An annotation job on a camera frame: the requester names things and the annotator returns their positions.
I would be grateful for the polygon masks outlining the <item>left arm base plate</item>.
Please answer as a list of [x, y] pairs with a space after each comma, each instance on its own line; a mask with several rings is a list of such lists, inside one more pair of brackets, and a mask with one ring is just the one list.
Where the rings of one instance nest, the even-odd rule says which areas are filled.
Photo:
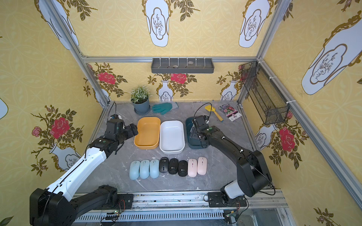
[[130, 210], [133, 204], [133, 194], [117, 194], [117, 196], [113, 199], [109, 207], [111, 209], [118, 210]]

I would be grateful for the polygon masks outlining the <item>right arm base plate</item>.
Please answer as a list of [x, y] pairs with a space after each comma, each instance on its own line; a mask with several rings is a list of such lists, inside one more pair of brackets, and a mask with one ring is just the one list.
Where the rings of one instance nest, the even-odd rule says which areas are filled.
[[248, 205], [244, 196], [238, 196], [237, 198], [229, 199], [221, 192], [209, 192], [207, 193], [207, 199], [209, 207], [211, 208], [239, 208], [247, 207]]

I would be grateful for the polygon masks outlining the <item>pink mouse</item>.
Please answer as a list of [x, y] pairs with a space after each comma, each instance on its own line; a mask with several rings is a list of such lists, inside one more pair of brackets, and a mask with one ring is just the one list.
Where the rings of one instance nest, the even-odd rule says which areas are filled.
[[198, 174], [198, 161], [196, 159], [189, 159], [188, 160], [188, 176], [189, 177], [196, 177]]
[[206, 171], [207, 171], [207, 158], [201, 156], [201, 157], [198, 158], [197, 173], [199, 175], [205, 175]]

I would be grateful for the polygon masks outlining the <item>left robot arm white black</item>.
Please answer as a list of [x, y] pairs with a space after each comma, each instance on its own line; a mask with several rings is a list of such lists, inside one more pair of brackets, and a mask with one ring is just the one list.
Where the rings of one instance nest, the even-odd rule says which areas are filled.
[[78, 198], [74, 198], [74, 194], [101, 163], [136, 135], [135, 124], [125, 125], [118, 115], [113, 115], [107, 121], [105, 134], [89, 144], [84, 155], [63, 176], [46, 189], [38, 188], [30, 195], [30, 225], [70, 226], [95, 208], [117, 206], [117, 189], [109, 185], [99, 186]]

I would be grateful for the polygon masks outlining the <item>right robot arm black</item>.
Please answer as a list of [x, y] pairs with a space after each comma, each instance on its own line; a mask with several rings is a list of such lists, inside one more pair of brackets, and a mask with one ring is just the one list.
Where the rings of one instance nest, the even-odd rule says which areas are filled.
[[206, 115], [192, 119], [197, 138], [221, 151], [237, 169], [237, 179], [221, 188], [223, 199], [230, 201], [245, 195], [252, 197], [272, 184], [272, 177], [263, 154], [238, 145], [218, 127], [209, 126], [208, 119]]

